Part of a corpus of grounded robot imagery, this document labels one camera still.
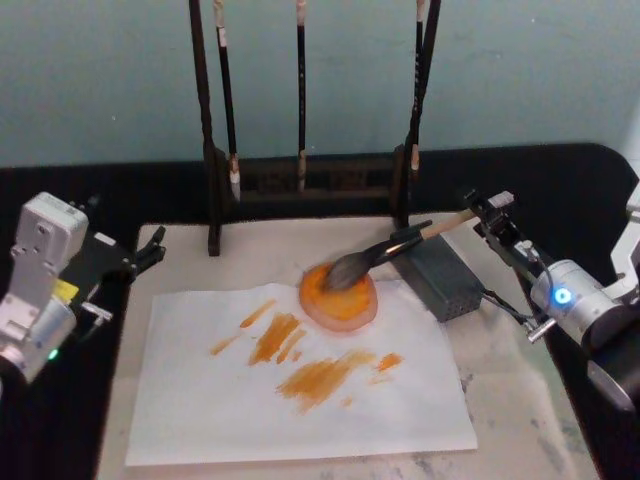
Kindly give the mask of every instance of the table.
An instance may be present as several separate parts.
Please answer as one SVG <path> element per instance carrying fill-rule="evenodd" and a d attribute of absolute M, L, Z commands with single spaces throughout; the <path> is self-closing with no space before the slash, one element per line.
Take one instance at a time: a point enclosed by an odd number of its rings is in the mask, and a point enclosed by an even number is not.
<path fill-rule="evenodd" d="M 422 215 L 439 220 L 440 215 Z M 144 243 L 155 230 L 140 232 Z M 184 290 L 241 289 L 268 282 L 295 285 L 308 266 L 387 238 L 389 218 L 277 220 L 225 226 L 219 258 L 206 254 L 207 229 L 171 225 L 167 255 L 136 281 L 111 390 L 97 478 L 113 479 L 567 479 L 598 478 L 553 362 L 530 345 L 508 315 L 483 302 L 446 324 L 471 420 L 474 452 L 418 453 L 308 462 L 124 468 L 146 327 L 153 295 Z M 515 276 L 465 225 L 445 235 L 490 289 L 527 309 Z M 376 279 L 398 278 L 391 265 Z"/>

